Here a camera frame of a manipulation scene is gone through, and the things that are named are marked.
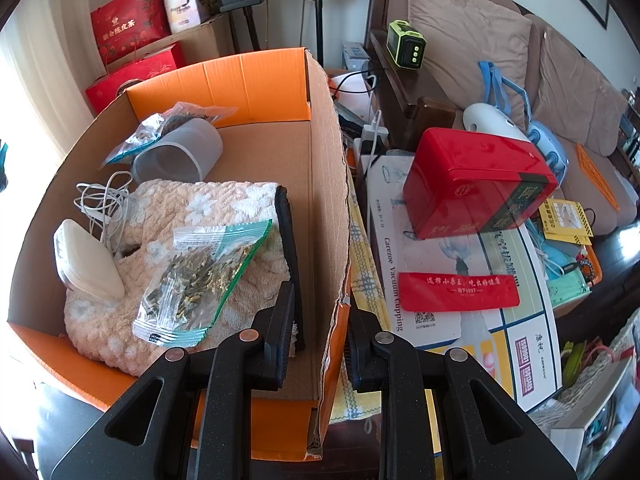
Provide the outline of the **red gift bag chinese text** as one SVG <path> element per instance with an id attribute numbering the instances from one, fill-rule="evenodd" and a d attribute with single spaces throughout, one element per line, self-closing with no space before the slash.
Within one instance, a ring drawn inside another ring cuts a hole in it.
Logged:
<path id="1" fill-rule="evenodd" d="M 90 18 L 104 65 L 171 34 L 164 0 L 112 0 Z"/>

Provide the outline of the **white power strip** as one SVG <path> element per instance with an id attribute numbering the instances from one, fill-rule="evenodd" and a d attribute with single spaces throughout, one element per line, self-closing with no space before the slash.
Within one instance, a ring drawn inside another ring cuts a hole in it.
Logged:
<path id="1" fill-rule="evenodd" d="M 374 156 L 384 155 L 388 149 L 388 130 L 382 123 L 382 112 L 378 110 L 370 124 L 362 127 L 360 136 L 352 141 L 352 150 L 358 171 L 363 172 L 372 165 Z"/>

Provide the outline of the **yellow booklet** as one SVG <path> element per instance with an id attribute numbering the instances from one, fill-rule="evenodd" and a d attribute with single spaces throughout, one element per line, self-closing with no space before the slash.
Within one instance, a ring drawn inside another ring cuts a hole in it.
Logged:
<path id="1" fill-rule="evenodd" d="M 572 200 L 548 198 L 538 208 L 547 240 L 590 246 L 593 232 L 582 205 Z"/>

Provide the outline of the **white vacuum cupping box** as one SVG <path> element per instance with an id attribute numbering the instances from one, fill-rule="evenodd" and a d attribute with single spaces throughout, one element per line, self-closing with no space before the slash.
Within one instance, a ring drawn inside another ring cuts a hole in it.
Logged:
<path id="1" fill-rule="evenodd" d="M 420 240 L 402 196 L 411 164 L 409 156 L 360 162 L 390 331 L 419 349 L 466 350 L 531 411 L 562 386 L 558 333 L 532 238 L 520 226 Z"/>

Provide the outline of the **yellow plaid bed sheet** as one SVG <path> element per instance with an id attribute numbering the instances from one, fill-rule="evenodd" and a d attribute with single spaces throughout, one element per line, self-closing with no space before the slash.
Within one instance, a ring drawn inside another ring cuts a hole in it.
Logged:
<path id="1" fill-rule="evenodd" d="M 357 306 L 360 310 L 374 313 L 384 330 L 387 330 L 390 328 L 390 318 L 386 300 L 378 278 L 366 227 L 363 225 L 352 176 L 348 176 L 348 187 L 350 291 L 354 296 L 350 302 L 353 307 Z M 348 380 L 345 360 L 342 360 L 330 423 L 365 419 L 380 413 L 381 395 L 355 392 Z"/>

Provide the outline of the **red flat pouch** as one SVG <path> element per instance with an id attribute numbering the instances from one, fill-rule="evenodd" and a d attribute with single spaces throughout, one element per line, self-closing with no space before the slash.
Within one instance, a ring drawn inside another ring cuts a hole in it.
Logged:
<path id="1" fill-rule="evenodd" d="M 409 312 L 472 312 L 510 309 L 520 304 L 514 277 L 402 272 L 400 306 Z"/>

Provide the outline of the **dark wooden sofa frame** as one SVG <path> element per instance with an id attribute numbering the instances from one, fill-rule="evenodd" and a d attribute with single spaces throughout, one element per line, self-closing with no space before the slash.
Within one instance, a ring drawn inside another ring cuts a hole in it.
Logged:
<path id="1" fill-rule="evenodd" d="M 456 108 L 425 66 L 405 70 L 392 60 L 386 47 L 389 10 L 390 0 L 369 0 L 364 46 L 383 70 L 375 96 L 390 130 L 390 145 L 413 152 L 426 129 L 454 124 Z"/>

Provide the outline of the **green black portable device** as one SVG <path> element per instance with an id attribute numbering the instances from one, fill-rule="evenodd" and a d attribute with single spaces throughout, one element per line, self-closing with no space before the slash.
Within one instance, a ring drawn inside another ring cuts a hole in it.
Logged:
<path id="1" fill-rule="evenodd" d="M 407 21 L 393 20 L 388 24 L 386 47 L 398 67 L 418 70 L 422 66 L 426 40 Z"/>

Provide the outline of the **grey plastic cup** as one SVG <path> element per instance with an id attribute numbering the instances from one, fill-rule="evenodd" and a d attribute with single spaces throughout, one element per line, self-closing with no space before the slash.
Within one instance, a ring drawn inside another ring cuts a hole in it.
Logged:
<path id="1" fill-rule="evenodd" d="M 137 183 L 157 179 L 201 182 L 223 151 L 218 130 L 205 119 L 193 118 L 141 152 L 131 173 Z"/>

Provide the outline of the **white curtain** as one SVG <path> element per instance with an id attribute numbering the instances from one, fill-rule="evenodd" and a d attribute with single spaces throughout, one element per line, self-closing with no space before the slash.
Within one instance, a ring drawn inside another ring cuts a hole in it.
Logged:
<path id="1" fill-rule="evenodd" d="M 1 44 L 49 139 L 68 153 L 94 118 L 85 90 L 104 74 L 89 0 L 21 0 Z"/>

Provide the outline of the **green edged bag of herbs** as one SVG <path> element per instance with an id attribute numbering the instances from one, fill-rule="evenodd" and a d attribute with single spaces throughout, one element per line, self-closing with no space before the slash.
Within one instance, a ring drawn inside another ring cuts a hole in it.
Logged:
<path id="1" fill-rule="evenodd" d="M 134 336 L 164 348 L 200 344 L 271 227 L 262 220 L 175 229 L 172 251 L 141 297 Z"/>

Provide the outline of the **orange cardboard box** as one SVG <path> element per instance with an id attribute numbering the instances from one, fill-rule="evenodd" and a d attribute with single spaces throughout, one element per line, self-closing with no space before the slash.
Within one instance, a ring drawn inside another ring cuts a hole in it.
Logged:
<path id="1" fill-rule="evenodd" d="M 348 168 L 304 48 L 142 81 L 66 155 L 17 257 L 8 324 L 110 408 L 158 360 L 262 338 L 256 460 L 323 452 L 348 317 Z"/>

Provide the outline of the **bag of brown dried herbs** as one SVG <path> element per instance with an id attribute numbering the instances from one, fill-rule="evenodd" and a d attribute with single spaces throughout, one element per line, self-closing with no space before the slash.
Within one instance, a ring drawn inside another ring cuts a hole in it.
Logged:
<path id="1" fill-rule="evenodd" d="M 177 102 L 163 113 L 154 113 L 142 120 L 137 129 L 121 144 L 116 145 L 102 166 L 111 164 L 131 164 L 146 148 L 158 142 L 163 136 L 186 124 L 194 118 L 204 119 L 213 124 L 232 116 L 238 109 L 224 106 L 199 106 L 188 102 Z"/>

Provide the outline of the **white pink tissue pack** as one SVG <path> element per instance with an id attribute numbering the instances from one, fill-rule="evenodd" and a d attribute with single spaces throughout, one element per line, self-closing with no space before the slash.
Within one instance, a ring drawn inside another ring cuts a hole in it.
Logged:
<path id="1" fill-rule="evenodd" d="M 209 20 L 206 0 L 163 0 L 167 21 L 173 35 Z"/>

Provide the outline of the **orange paper sheet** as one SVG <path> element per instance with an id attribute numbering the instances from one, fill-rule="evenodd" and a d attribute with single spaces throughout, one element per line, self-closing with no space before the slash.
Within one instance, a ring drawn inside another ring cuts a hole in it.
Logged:
<path id="1" fill-rule="evenodd" d="M 586 150 L 582 147 L 582 144 L 576 145 L 576 153 L 578 158 L 578 164 L 582 172 L 588 177 L 591 183 L 598 189 L 606 201 L 616 210 L 620 211 L 620 205 L 617 203 L 612 188 L 608 184 L 608 181 L 600 173 L 598 167 L 594 164 L 593 160 L 589 157 Z"/>

